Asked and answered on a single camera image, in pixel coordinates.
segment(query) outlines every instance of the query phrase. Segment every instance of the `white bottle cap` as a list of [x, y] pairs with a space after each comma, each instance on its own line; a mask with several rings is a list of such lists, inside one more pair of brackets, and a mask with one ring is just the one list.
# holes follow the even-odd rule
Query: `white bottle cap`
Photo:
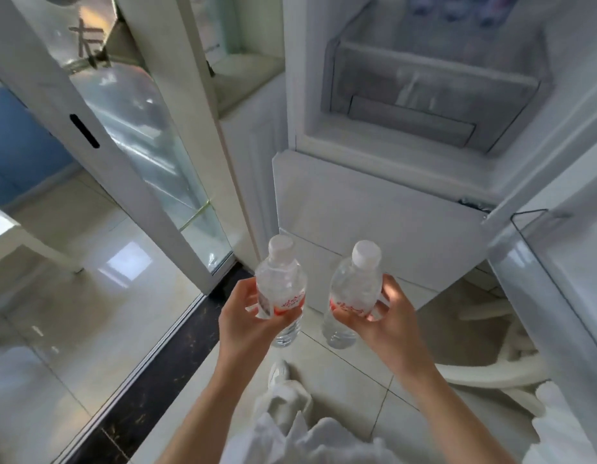
[[359, 241], [352, 250], [352, 263], [363, 270], [374, 270], [382, 259], [382, 251], [375, 242]]
[[294, 260], [294, 241], [278, 234], [268, 242], [268, 257], [277, 264], [289, 264]]

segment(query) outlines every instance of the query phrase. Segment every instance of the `forearm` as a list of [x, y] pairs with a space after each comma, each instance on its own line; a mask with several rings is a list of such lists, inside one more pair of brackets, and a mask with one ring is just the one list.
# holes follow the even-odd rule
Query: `forearm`
[[514, 460], [436, 368], [409, 390], [449, 464], [514, 464]]
[[244, 387], [215, 371], [157, 464], [218, 464]]

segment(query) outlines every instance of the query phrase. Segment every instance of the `glass door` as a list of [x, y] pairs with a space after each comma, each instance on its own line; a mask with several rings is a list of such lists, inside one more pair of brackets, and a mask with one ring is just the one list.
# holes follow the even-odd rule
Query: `glass door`
[[209, 293], [231, 247], [114, 0], [0, 0], [0, 79]]

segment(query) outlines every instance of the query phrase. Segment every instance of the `white clothing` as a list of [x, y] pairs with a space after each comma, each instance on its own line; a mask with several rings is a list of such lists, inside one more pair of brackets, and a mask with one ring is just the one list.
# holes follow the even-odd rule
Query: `white clothing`
[[297, 381], [258, 398], [255, 423], [225, 446], [221, 464], [402, 464], [381, 439], [364, 443], [333, 418], [307, 426], [313, 401]]

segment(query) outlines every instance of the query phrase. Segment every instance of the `refrigerator door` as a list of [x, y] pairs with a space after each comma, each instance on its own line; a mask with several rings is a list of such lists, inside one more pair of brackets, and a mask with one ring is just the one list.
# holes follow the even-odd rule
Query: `refrigerator door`
[[597, 453], [597, 179], [489, 247], [507, 297]]

